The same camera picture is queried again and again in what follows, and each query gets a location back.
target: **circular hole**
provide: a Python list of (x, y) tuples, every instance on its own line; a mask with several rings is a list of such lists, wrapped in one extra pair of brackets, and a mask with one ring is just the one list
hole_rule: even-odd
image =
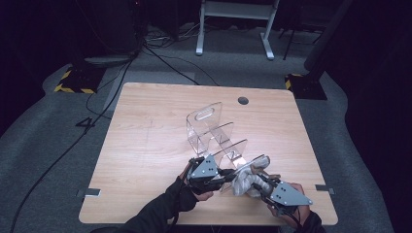
[(247, 104), (249, 104), (249, 100), (248, 100), (248, 98), (246, 98), (246, 97), (239, 97), (238, 99), (237, 99), (237, 101), (239, 102), (239, 104), (241, 104), (241, 105), (247, 105)]

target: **black cable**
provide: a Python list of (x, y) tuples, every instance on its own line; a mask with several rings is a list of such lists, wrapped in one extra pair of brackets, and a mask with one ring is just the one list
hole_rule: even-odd
[[(215, 229), (213, 229), (213, 225), (210, 225), (210, 227), (212, 228), (212, 232), (215, 233)], [(218, 233), (221, 232), (223, 226), (219, 227)]]
[[(148, 47), (152, 48), (152, 49), (160, 49), (160, 48), (167, 48), (170, 47), (171, 45), (173, 45), (176, 42), (183, 42), (185, 40), (190, 39), (191, 37), (197, 36), (196, 35), (196, 31), (193, 30), (197, 27), (199, 27), (200, 23), (195, 24), (193, 27), (189, 28), (189, 29), (179, 29), (179, 35), (178, 35), (178, 40), (173, 40), (172, 38), (170, 38), (168, 35), (162, 34), (160, 31), (158, 30), (154, 30), (154, 31), (149, 31), (148, 33), (148, 38), (146, 39), (146, 44)], [(150, 44), (150, 41), (157, 41), (157, 40), (161, 40), (162, 43), (160, 45), (154, 45), (154, 44)]]
[(144, 45), (144, 47), (149, 50), (153, 55), (155, 55), (158, 59), (160, 59), (164, 64), (166, 64), (168, 67), (170, 67), (172, 70), (174, 70), (175, 72), (177, 72), (179, 75), (187, 78), (188, 80), (192, 81), (193, 83), (200, 85), (200, 83), (196, 82), (195, 80), (191, 79), (190, 77), (188, 77), (187, 75), (183, 74), (182, 72), (176, 70), (173, 66), (171, 66), (169, 63), (167, 63), (165, 60), (163, 60), (163, 58), (161, 58), (159, 55), (157, 55), (153, 50), (151, 50), (149, 47), (147, 47), (146, 45)]
[(302, 228), (302, 225), (300, 224), (300, 222), (296, 219), (296, 217), (294, 217), (294, 215), (292, 215), (289, 212), (284, 212), (285, 215), (289, 216), (291, 219), (293, 219), (294, 222), (296, 222), (297, 224), (297, 230), (300, 230), (300, 228)]
[[(104, 88), (104, 87), (105, 87), (106, 85), (108, 85), (109, 83), (111, 83), (112, 81), (114, 81), (114, 80), (119, 76), (120, 71), (124, 68), (124, 66), (125, 66), (125, 64), (120, 67), (120, 69), (119, 69), (118, 73), (115, 75), (115, 77), (112, 78), (110, 81), (106, 82), (106, 83), (105, 83), (104, 85), (102, 85), (101, 87), (99, 87), (99, 88), (97, 89), (97, 92), (98, 92), (99, 90), (101, 90), (102, 88)], [(93, 96), (94, 94), (95, 94), (95, 93), (92, 93), (91, 95), (88, 96), (87, 101), (86, 101), (86, 108), (87, 108), (90, 112), (92, 112), (93, 114), (95, 114), (95, 115), (100, 115), (100, 114), (98, 114), (97, 112), (95, 112), (94, 110), (92, 110), (91, 108), (88, 107), (88, 101), (90, 100), (91, 96)], [(102, 117), (104, 117), (104, 118), (106, 118), (106, 119), (111, 119), (111, 118), (108, 117), (108, 116), (102, 116)]]
[(299, 216), (299, 222), (300, 222), (300, 210), (299, 210), (299, 207), (297, 207), (297, 215)]
[[(121, 77), (120, 85), (119, 85), (118, 89), (116, 90), (116, 93), (115, 93), (115, 95), (113, 96), (112, 100), (110, 101), (110, 103), (108, 104), (108, 106), (103, 110), (103, 112), (97, 117), (97, 119), (96, 119), (91, 125), (94, 125), (94, 124), (97, 122), (97, 120), (99, 120), (99, 119), (107, 112), (107, 110), (109, 109), (110, 105), (111, 105), (111, 104), (113, 103), (113, 101), (115, 100), (115, 97), (116, 97), (116, 95), (118, 94), (118, 92), (119, 92), (119, 90), (120, 90), (120, 87), (121, 87), (121, 84), (122, 84), (122, 82), (123, 82), (123, 80), (124, 80), (124, 76), (125, 76), (125, 74), (126, 74), (126, 72), (127, 72), (127, 69), (129, 68), (129, 66), (130, 66), (130, 64), (131, 64), (132, 61), (133, 61), (133, 60), (131, 60), (131, 61), (127, 64), (127, 67), (126, 67), (126, 69), (124, 70), (123, 76)], [(82, 133), (82, 135), (81, 135), (62, 155), (60, 155), (60, 156), (56, 159), (56, 161), (42, 174), (42, 176), (37, 180), (37, 182), (35, 182), (35, 183), (31, 186), (30, 190), (26, 193), (26, 195), (24, 196), (23, 200), (21, 201), (20, 205), (19, 205), (18, 208), (17, 208), (15, 217), (14, 217), (13, 222), (12, 222), (12, 227), (11, 227), (11, 229), (10, 229), (10, 233), (13, 233), (13, 232), (15, 231), (15, 226), (16, 226), (16, 223), (17, 223), (18, 215), (20, 214), (20, 211), (21, 211), (24, 203), (27, 201), (28, 197), (30, 196), (30, 194), (31, 194), (31, 193), (33, 192), (33, 190), (37, 187), (37, 185), (39, 185), (39, 183), (40, 183), (40, 182), (43, 180), (43, 178), (48, 174), (48, 172), (54, 167), (54, 165), (57, 164), (76, 144), (78, 144), (78, 143), (81, 141), (81, 139), (82, 139), (82, 138), (84, 137), (84, 135), (88, 132), (88, 130), (90, 130), (90, 129), (92, 128), (91, 125), (90, 125), (90, 127), (87, 127), (87, 128), (85, 129), (85, 132)]]
[[(142, 53), (144, 53), (144, 54), (146, 54), (146, 55), (151, 55), (151, 56), (153, 56), (152, 54), (148, 54), (148, 53), (144, 52), (143, 50), (142, 50)], [(200, 68), (198, 65), (194, 64), (193, 62), (190, 62), (190, 61), (184, 60), (183, 58), (175, 57), (175, 56), (166, 56), (166, 55), (159, 55), (159, 56), (161, 56), (161, 57), (166, 57), (166, 58), (171, 58), (171, 59), (183, 60), (183, 61), (185, 61), (185, 62), (187, 62), (187, 63), (189, 63), (189, 64), (197, 67), (197, 69), (199, 69), (199, 70), (202, 71), (207, 77), (209, 77), (216, 86), (220, 86), (218, 83), (216, 83), (216, 81), (215, 81), (206, 71), (204, 71), (202, 68)]]
[(128, 62), (134, 60), (134, 58), (136, 58), (136, 55), (130, 56), (126, 59), (118, 60), (118, 61), (106, 61), (106, 62), (87, 61), (87, 63), (91, 64), (94, 68), (112, 68), (112, 67), (127, 64)]

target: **metal bracket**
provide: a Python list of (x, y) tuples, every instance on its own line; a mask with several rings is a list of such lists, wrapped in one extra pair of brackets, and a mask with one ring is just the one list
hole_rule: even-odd
[(324, 184), (315, 184), (316, 190), (318, 191), (328, 191), (330, 195), (336, 194), (332, 187), (327, 187)]
[(194, 171), (190, 168), (188, 177), (189, 179), (215, 177), (218, 175), (217, 168), (218, 165), (216, 164), (214, 156), (209, 155), (196, 169), (194, 169)]
[(279, 182), (270, 199), (285, 206), (312, 205), (313, 202), (288, 183)]
[(79, 189), (76, 193), (76, 196), (79, 198), (85, 197), (98, 197), (100, 196), (100, 189), (99, 188), (88, 188), (86, 190)]

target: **yellow and black hazard tape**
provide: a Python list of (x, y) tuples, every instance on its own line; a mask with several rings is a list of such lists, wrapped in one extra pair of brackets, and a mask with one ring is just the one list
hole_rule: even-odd
[(69, 67), (61, 77), (54, 91), (86, 94), (96, 93), (105, 70), (106, 69), (93, 69), (90, 71), (81, 71)]
[(285, 86), (286, 86), (286, 90), (289, 90), (289, 91), (293, 91), (292, 90), (292, 84), (291, 84), (291, 78), (292, 77), (303, 77), (302, 75), (299, 75), (299, 74), (288, 74), (288, 75), (285, 75)]

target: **person's arm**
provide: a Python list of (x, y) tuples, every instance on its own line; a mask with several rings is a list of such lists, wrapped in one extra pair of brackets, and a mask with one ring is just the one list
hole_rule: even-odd
[[(305, 194), (302, 185), (298, 183), (290, 183), (296, 190)], [(270, 205), (267, 205), (273, 216), (277, 216), (277, 212)], [(285, 223), (292, 228), (296, 229), (295, 233), (326, 233), (322, 227), (321, 218), (314, 212), (312, 212), (309, 206), (299, 206), (293, 213), (293, 216), (299, 221), (300, 226), (290, 216), (279, 216), (285, 221)]]
[(309, 216), (303, 223), (302, 228), (295, 231), (295, 233), (326, 233), (322, 227), (322, 220), (315, 212), (310, 212)]
[(182, 182), (184, 173), (163, 194), (149, 202), (137, 216), (127, 221), (116, 233), (166, 232), (169, 227), (167, 220), (171, 219), (176, 211), (191, 211), (198, 201), (206, 201), (213, 196), (213, 192), (201, 195), (191, 192), (191, 189)]

